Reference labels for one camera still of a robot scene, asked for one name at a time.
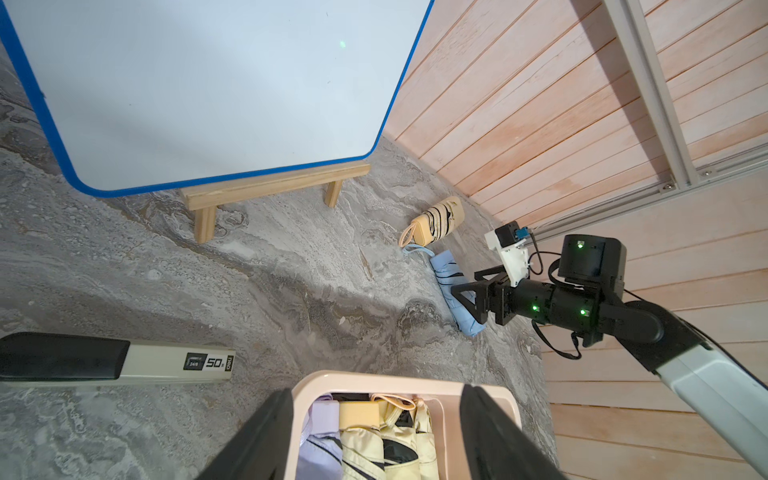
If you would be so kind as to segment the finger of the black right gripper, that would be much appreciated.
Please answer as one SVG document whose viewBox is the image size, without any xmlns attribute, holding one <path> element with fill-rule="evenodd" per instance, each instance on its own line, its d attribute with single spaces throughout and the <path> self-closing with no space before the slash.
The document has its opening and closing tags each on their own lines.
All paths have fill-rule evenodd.
<svg viewBox="0 0 768 480">
<path fill-rule="evenodd" d="M 451 287 L 453 297 L 470 313 L 479 324 L 485 324 L 489 312 L 489 285 L 486 281 L 475 281 Z"/>
</svg>

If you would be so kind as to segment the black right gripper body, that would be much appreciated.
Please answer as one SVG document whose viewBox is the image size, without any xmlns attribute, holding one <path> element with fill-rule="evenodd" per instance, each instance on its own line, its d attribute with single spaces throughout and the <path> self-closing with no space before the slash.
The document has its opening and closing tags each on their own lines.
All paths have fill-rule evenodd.
<svg viewBox="0 0 768 480">
<path fill-rule="evenodd" d="M 483 269 L 473 274 L 473 279 L 480 284 L 475 289 L 474 319 L 485 324 L 488 320 L 504 326 L 514 317 L 531 321 L 531 312 L 522 304 L 514 303 L 514 290 L 511 280 L 503 265 Z"/>
</svg>

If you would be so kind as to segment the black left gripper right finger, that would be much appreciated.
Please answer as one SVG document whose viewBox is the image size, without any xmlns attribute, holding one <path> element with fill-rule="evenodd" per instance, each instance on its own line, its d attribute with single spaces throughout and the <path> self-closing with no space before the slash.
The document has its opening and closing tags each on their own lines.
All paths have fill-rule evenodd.
<svg viewBox="0 0 768 480">
<path fill-rule="evenodd" d="M 566 479 L 482 387 L 463 386 L 459 412 L 473 480 Z"/>
</svg>

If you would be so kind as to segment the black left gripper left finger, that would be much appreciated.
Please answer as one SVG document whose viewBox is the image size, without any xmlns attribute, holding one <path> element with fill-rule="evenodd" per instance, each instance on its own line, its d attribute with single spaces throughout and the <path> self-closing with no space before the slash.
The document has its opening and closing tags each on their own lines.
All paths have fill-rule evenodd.
<svg viewBox="0 0 768 480">
<path fill-rule="evenodd" d="M 283 479 L 292 424 L 291 390 L 272 392 L 197 479 Z"/>
</svg>

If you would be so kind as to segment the purple umbrella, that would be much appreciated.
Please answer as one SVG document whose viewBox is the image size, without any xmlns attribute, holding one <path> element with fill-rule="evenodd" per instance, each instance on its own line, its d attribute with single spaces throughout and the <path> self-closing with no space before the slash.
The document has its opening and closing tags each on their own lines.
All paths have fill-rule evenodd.
<svg viewBox="0 0 768 480">
<path fill-rule="evenodd" d="M 308 408 L 300 435 L 297 480 L 342 478 L 339 418 L 339 402 L 330 394 L 318 397 Z"/>
</svg>

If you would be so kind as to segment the pink plastic storage box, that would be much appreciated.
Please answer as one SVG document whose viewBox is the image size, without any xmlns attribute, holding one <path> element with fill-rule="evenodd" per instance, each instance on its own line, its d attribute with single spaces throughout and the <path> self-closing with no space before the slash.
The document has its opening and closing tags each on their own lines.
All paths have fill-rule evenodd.
<svg viewBox="0 0 768 480">
<path fill-rule="evenodd" d="M 292 389 L 293 421 L 285 479 L 296 477 L 303 421 L 311 404 L 330 393 L 389 393 L 423 399 L 436 437 L 439 477 L 468 479 L 470 470 L 460 422 L 461 382 L 323 370 L 305 376 Z"/>
</svg>

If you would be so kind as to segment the beige umbrella black lining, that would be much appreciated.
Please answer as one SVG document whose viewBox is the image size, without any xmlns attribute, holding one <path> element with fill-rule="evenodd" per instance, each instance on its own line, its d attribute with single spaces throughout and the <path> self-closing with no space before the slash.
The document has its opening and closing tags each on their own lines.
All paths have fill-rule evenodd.
<svg viewBox="0 0 768 480">
<path fill-rule="evenodd" d="M 420 397 L 376 393 L 387 479 L 439 479 L 432 418 Z"/>
</svg>

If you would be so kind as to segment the small beige striped umbrella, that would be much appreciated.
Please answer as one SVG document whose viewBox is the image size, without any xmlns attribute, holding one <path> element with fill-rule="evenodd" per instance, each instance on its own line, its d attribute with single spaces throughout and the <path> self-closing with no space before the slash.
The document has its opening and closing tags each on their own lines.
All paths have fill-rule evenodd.
<svg viewBox="0 0 768 480">
<path fill-rule="evenodd" d="M 465 220 L 464 207 L 456 196 L 450 196 L 414 218 L 402 232 L 398 245 L 426 247 L 453 233 Z"/>
</svg>

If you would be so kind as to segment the beige black-striped umbrella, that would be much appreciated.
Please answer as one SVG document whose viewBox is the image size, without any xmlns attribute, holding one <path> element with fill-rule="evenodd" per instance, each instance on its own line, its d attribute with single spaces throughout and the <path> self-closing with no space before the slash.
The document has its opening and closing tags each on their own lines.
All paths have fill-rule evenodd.
<svg viewBox="0 0 768 480">
<path fill-rule="evenodd" d="M 379 405 L 374 401 L 339 403 L 343 479 L 385 479 Z"/>
</svg>

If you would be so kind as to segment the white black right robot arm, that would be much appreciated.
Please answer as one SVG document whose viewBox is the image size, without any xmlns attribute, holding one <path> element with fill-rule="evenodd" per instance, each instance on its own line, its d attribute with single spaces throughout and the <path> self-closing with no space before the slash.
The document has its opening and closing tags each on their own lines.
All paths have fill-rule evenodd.
<svg viewBox="0 0 768 480">
<path fill-rule="evenodd" d="M 626 248 L 616 238 L 565 236 L 548 281 L 528 263 L 479 271 L 452 295 L 480 324 L 516 316 L 534 328 L 570 331 L 576 349 L 614 337 L 647 371 L 698 413 L 761 476 L 767 474 L 767 386 L 715 340 L 668 309 L 623 299 Z"/>
</svg>

